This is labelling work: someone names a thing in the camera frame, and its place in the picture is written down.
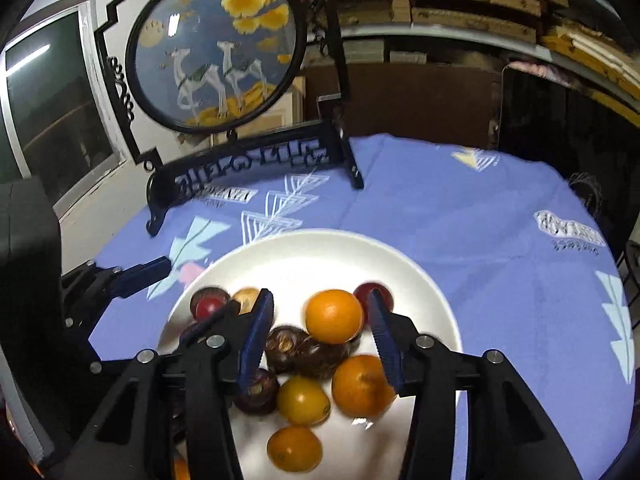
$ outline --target blue tablecloth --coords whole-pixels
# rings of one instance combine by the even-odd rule
[[[216,195],[169,211],[156,238],[145,208],[97,257],[129,267],[167,254],[163,282],[108,307],[91,337],[100,357],[154,348],[184,287],[243,243],[297,228],[385,242],[438,283],[466,353],[505,352],[542,403],[585,480],[624,446],[634,348],[622,283],[597,225],[549,166],[495,152],[377,135],[351,141],[366,188],[342,169],[230,175]],[[466,402],[453,478],[465,475]]]

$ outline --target white window frame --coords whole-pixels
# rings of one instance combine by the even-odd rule
[[[24,154],[20,147],[14,120],[12,117],[11,105],[9,103],[9,94],[6,79],[6,51],[24,40],[37,30],[64,18],[73,13],[78,14],[78,27],[80,31],[80,41],[82,46],[82,55],[84,57],[84,67],[89,79],[92,94],[94,96],[95,106],[100,116],[100,121],[107,134],[107,138],[113,149],[113,154],[108,156],[106,160],[100,163],[96,168],[87,173],[79,180],[62,198],[60,198],[53,206],[56,215],[61,218],[71,206],[84,196],[98,181],[103,179],[111,171],[115,170],[120,164],[124,163],[128,158],[128,150],[124,142],[124,138],[118,127],[118,123],[109,101],[102,70],[98,57],[98,49],[95,45],[94,32],[97,29],[97,17],[95,12],[95,0],[68,0],[70,5],[65,6],[67,0],[60,0],[50,7],[62,10],[54,10],[49,16],[44,17],[26,30],[20,32],[6,44],[4,50],[0,53],[0,107],[2,116],[4,117],[4,126],[9,138],[9,144],[14,152],[15,161],[20,169],[23,178],[31,176],[31,171],[24,158]]]

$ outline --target white plate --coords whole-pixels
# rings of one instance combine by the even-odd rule
[[[231,294],[245,286],[268,288],[275,302],[274,326],[303,326],[302,306],[311,295],[327,288],[353,291],[363,282],[386,285],[394,297],[394,312],[411,317],[420,332],[433,334],[449,349],[462,352],[460,332],[447,300],[415,262],[372,238],[320,229],[265,238],[211,264],[178,299],[158,351],[168,353],[177,347],[180,332],[191,322],[189,300],[203,286],[221,286]],[[363,334],[357,353],[377,354],[370,332]],[[324,389],[330,396],[330,381]],[[313,428],[322,441],[322,462],[305,480],[396,480],[413,408],[413,397],[396,399],[385,415],[367,424],[344,416],[332,403],[329,419]],[[229,415],[245,480],[286,476],[266,453],[269,437],[286,426],[283,418],[278,413],[247,416],[235,407]]]

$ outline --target metal screw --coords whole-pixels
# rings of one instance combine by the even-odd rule
[[[221,335],[212,335],[207,339],[207,346],[211,348],[220,348],[225,343],[225,338]]]
[[[504,355],[499,350],[489,350],[486,353],[486,358],[489,359],[490,363],[494,365],[499,365],[502,361],[504,361]]]
[[[435,345],[435,341],[433,340],[433,337],[430,337],[428,335],[419,335],[417,338],[415,338],[415,343],[420,347],[420,348],[432,348],[433,345]]]
[[[142,364],[146,364],[153,361],[154,357],[156,357],[156,353],[153,350],[143,350],[136,356],[136,359]]]

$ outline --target white deer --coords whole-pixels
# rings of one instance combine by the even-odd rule
[[[237,67],[233,65],[231,61],[231,50],[239,46],[237,43],[230,41],[219,41],[218,48],[223,52],[222,58],[222,73],[224,78],[229,81],[231,88],[234,90],[236,100],[238,101],[238,108],[244,106],[244,99],[242,98],[242,91],[238,86],[238,82],[244,79],[247,75],[252,75],[256,79],[262,82],[262,98],[267,98],[267,78],[262,73],[262,62],[259,59],[254,59],[248,65]]]
[[[197,108],[202,101],[194,101],[193,94],[205,84],[213,86],[218,91],[218,117],[226,116],[228,108],[226,105],[225,84],[220,81],[218,66],[212,63],[202,65],[193,74],[187,76],[182,69],[182,60],[189,55],[190,48],[176,48],[167,54],[174,58],[174,79],[178,87],[178,106],[182,110],[191,110],[194,118],[197,118]]]

